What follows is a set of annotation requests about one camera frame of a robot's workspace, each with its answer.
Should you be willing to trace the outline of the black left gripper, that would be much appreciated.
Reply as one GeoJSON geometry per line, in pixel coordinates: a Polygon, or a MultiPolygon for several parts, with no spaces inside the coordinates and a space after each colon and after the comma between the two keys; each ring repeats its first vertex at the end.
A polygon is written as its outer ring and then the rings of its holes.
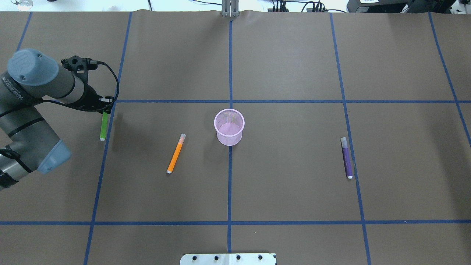
{"type": "Polygon", "coordinates": [[[114,104],[114,97],[102,97],[93,87],[86,84],[83,95],[75,102],[75,107],[81,111],[110,114],[114,104]]]}

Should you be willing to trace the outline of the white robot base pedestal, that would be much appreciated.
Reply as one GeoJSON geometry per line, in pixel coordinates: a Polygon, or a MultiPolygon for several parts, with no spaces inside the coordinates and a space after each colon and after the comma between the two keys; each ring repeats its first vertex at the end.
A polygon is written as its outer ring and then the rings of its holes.
{"type": "Polygon", "coordinates": [[[180,265],[277,265],[272,253],[185,254],[180,265]]]}

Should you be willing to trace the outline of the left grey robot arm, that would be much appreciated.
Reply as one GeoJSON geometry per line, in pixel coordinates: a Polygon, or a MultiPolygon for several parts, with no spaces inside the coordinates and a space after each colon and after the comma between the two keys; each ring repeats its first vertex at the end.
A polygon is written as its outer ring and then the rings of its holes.
{"type": "Polygon", "coordinates": [[[88,57],[72,56],[59,63],[39,50],[22,49],[1,73],[0,126],[11,143],[1,149],[1,190],[17,184],[28,174],[46,174],[72,156],[36,106],[52,103],[82,111],[110,114],[119,97],[116,81],[113,96],[99,95],[89,85],[89,71],[108,64],[88,57]]]}

